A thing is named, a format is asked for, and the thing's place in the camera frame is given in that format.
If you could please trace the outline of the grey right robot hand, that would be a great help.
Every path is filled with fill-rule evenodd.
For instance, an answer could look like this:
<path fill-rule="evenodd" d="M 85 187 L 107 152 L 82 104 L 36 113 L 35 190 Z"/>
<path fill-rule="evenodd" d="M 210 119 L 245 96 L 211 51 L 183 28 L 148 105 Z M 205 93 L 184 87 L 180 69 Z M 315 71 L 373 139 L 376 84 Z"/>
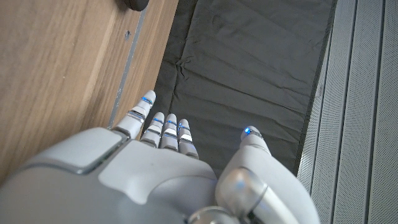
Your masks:
<path fill-rule="evenodd" d="M 318 223 L 300 181 L 246 127 L 221 173 L 189 123 L 148 91 L 111 129 L 91 128 L 29 159 L 1 186 L 2 223 Z"/>

